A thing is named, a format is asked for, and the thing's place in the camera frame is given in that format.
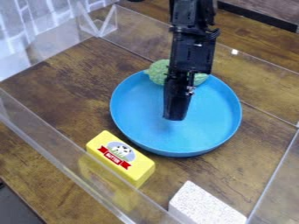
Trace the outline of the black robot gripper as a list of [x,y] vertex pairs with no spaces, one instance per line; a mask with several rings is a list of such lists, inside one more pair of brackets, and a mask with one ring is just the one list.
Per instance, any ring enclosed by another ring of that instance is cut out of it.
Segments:
[[162,117],[181,121],[192,98],[186,75],[210,73],[220,29],[210,29],[216,15],[212,0],[169,0],[169,15],[172,48],[162,85]]

